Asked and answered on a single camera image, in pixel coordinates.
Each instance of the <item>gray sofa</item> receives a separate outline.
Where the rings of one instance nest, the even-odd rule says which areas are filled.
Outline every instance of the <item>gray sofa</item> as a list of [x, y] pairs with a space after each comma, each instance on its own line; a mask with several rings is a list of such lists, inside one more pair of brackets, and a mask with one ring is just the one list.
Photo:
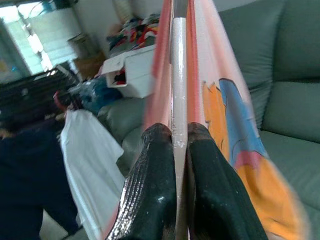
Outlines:
[[[265, 148], [320, 240], [320, 0], [259, 0], [220, 16]], [[140, 151], [146, 101], [125, 98], [99, 113], [125, 151], [118, 160], [124, 175]]]

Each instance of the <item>dark blue cloth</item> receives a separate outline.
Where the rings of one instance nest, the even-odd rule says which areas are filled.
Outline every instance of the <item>dark blue cloth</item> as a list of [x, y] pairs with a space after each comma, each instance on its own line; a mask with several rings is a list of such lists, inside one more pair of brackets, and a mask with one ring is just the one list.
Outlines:
[[39, 240], [43, 210], [69, 234], [78, 230], [63, 156], [54, 133], [0, 141], [0, 240]]

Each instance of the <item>wall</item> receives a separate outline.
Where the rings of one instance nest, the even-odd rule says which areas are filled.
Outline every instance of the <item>wall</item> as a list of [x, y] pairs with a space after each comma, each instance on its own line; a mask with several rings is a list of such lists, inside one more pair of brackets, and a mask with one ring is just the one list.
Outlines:
[[[147, 12], [147, 14], [154, 11], [159, 12], [163, 2], [163, 0], [131, 1], [139, 8], [135, 10], [139, 14], [141, 12]], [[254, 2], [254, 0], [214, 0], [214, 2], [218, 11], [223, 11]], [[84, 31], [107, 54], [107, 32], [113, 24], [119, 22], [112, 0], [79, 0], [74, 8]]]

